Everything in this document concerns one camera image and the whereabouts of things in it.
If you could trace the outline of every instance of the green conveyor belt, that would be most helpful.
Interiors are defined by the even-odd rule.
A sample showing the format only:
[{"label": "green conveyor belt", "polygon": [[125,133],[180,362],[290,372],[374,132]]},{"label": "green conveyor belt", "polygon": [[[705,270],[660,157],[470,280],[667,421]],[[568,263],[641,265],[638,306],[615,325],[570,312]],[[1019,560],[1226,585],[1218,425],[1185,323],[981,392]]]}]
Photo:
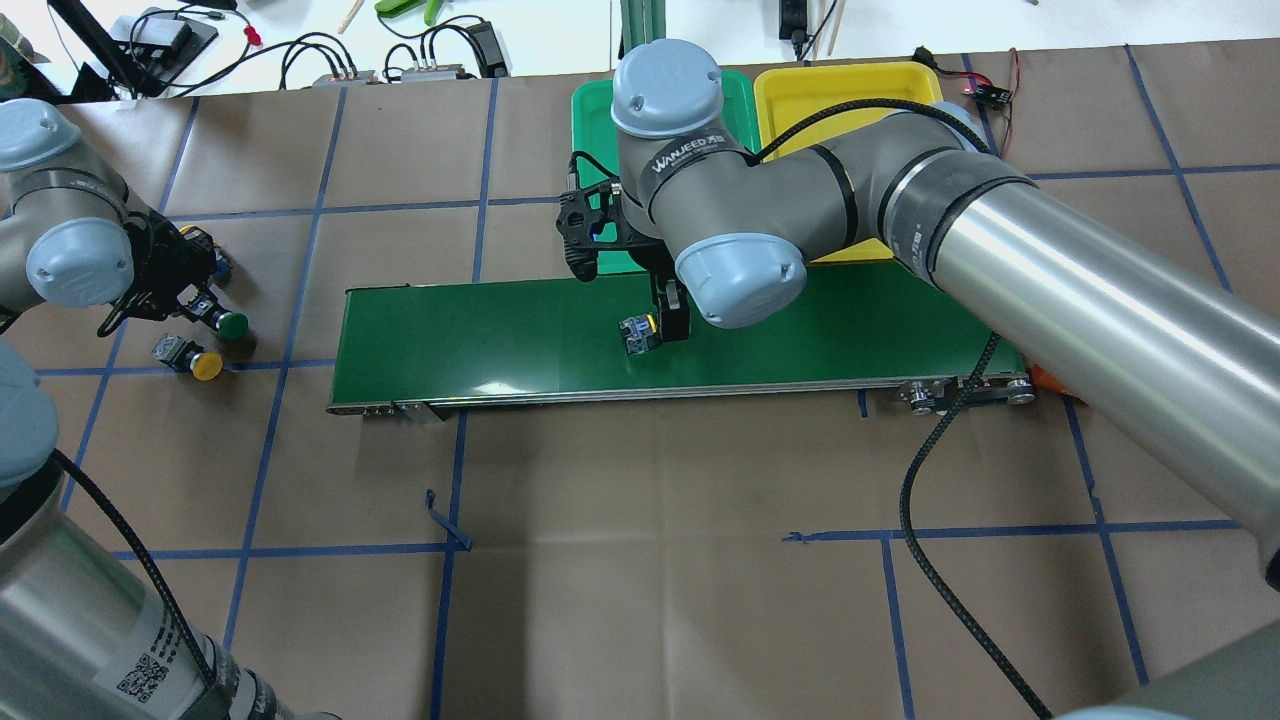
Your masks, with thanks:
[{"label": "green conveyor belt", "polygon": [[[758,325],[695,315],[689,341],[627,356],[617,323],[652,309],[648,283],[351,290],[329,411],[887,387],[968,374],[989,332],[897,264],[826,265]],[[1021,370],[1006,343],[988,375]]]}]

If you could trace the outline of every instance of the yellow plastic bin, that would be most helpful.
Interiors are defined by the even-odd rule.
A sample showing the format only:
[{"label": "yellow plastic bin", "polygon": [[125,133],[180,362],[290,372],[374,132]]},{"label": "yellow plastic bin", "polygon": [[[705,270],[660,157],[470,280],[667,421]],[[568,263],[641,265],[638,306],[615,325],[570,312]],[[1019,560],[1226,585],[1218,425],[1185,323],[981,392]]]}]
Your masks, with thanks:
[{"label": "yellow plastic bin", "polygon": [[[760,141],[769,143],[788,127],[818,110],[837,102],[867,97],[895,97],[929,104],[942,100],[942,88],[938,87],[938,77],[933,70],[919,63],[867,63],[765,70],[755,78],[755,111],[760,123]],[[855,110],[828,118],[791,138],[769,159],[868,126],[891,111]],[[892,259],[893,254],[888,247],[878,240],[868,240],[818,261]]]}]

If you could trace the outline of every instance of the green post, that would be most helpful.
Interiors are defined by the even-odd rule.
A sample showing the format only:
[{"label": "green post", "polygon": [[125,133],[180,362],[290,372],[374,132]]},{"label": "green post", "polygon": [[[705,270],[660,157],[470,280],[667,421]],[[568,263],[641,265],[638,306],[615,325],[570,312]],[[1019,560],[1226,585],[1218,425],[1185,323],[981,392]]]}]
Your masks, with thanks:
[{"label": "green post", "polygon": [[667,0],[622,0],[622,53],[667,37]]}]

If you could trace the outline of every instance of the white label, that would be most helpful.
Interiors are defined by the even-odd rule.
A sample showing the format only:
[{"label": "white label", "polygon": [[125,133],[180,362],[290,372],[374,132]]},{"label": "white label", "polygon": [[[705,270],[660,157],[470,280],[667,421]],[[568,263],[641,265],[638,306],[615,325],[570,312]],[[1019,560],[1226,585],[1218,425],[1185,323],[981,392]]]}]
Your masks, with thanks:
[{"label": "white label", "polygon": [[182,643],[177,619],[150,588],[133,632],[93,682],[156,720],[173,720],[187,710],[198,682],[196,664]]}]

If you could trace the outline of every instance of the qr code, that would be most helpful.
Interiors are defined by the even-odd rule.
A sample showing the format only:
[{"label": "qr code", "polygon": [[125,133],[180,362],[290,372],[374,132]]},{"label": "qr code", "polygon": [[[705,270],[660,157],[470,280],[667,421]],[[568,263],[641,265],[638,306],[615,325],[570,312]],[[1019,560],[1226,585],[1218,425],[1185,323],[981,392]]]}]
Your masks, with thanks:
[{"label": "qr code", "polygon": [[151,700],[151,694],[156,692],[168,674],[169,667],[160,665],[150,655],[142,653],[142,657],[133,665],[133,670],[129,670],[129,674],[115,685],[115,689],[145,703]]}]

